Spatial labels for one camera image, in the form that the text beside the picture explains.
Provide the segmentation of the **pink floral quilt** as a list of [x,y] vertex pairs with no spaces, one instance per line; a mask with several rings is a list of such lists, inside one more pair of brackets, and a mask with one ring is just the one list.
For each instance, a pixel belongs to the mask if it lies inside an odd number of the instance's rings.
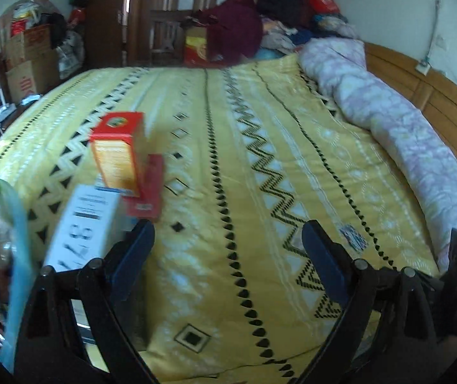
[[447,270],[457,229],[457,158],[409,100],[367,70],[365,43],[313,38],[299,64],[335,101],[345,119],[369,131],[405,177],[419,202],[438,268]]

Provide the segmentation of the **blue pink patterned packet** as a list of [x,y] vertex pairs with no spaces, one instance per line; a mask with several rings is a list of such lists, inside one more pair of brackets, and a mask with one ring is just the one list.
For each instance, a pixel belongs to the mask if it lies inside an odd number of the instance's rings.
[[363,252],[367,248],[368,243],[352,225],[342,225],[339,232],[356,252]]

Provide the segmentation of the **clear blue plastic basin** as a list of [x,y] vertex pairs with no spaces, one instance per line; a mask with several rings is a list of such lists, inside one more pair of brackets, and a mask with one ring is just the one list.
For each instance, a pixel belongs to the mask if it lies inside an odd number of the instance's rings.
[[0,180],[0,363],[9,372],[35,277],[25,209],[15,189]]

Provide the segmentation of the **white barcode box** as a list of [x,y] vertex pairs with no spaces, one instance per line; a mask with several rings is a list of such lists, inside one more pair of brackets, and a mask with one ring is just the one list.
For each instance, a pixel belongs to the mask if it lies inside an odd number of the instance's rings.
[[103,258],[124,237],[126,206],[119,192],[79,185],[55,228],[44,265],[55,271],[81,269]]

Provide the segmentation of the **flat red box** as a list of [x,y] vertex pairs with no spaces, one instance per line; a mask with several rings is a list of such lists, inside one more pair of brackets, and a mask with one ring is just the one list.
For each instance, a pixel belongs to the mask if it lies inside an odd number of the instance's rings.
[[143,181],[140,183],[139,198],[125,198],[127,214],[135,219],[157,221],[162,208],[164,185],[164,158],[161,154],[149,154]]

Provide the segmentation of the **wooden headboard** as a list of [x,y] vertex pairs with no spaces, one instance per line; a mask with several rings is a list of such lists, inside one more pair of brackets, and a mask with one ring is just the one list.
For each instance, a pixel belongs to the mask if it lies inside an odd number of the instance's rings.
[[414,59],[377,44],[365,44],[365,59],[367,70],[419,109],[457,158],[457,85],[434,70],[422,75]]

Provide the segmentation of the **orange red carton box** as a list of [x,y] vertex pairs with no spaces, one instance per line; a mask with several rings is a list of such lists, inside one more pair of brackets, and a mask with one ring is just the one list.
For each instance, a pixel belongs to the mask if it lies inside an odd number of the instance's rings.
[[140,197],[149,155],[144,114],[108,113],[93,129],[89,141],[103,184],[125,196]]

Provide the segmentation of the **yellow patterned bedspread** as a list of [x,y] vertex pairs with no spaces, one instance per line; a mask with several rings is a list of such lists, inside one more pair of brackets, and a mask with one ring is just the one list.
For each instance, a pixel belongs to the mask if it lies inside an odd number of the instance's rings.
[[[0,140],[41,262],[72,190],[99,181],[88,142],[144,114],[165,161],[146,264],[149,344],[166,383],[292,383],[340,314],[302,248],[305,222],[376,268],[438,273],[422,210],[372,136],[332,117],[295,56],[226,69],[101,68],[65,82]],[[339,232],[368,243],[356,252]]]

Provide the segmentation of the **cardboard boxes stack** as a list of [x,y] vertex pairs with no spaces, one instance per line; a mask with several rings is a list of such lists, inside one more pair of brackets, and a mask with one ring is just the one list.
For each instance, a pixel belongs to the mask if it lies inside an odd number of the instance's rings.
[[49,25],[10,38],[4,46],[4,59],[14,103],[32,94],[45,94],[60,82],[58,54],[51,48]]

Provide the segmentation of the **wooden chair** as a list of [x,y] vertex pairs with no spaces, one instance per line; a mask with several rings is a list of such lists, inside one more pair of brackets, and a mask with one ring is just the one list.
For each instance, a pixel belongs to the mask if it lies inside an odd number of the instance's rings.
[[150,11],[149,63],[157,66],[183,64],[185,29],[192,11]]

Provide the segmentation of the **red yellow gift box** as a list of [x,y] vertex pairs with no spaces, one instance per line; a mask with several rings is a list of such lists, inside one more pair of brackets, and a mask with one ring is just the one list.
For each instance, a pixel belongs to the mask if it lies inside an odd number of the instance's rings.
[[185,31],[183,60],[190,67],[206,68],[209,66],[206,28],[190,27]]

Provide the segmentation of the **dark clothes pile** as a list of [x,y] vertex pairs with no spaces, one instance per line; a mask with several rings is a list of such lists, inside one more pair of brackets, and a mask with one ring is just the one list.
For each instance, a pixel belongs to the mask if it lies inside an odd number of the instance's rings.
[[267,23],[274,23],[266,34],[283,35],[294,46],[313,38],[360,38],[334,0],[257,0],[256,8]]

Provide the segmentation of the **maroon jacket pile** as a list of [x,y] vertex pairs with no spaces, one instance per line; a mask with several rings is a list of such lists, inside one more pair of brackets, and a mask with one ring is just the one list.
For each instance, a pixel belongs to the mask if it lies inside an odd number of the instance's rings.
[[260,48],[263,26],[254,0],[226,0],[192,17],[207,31],[209,61],[234,65],[253,58]]

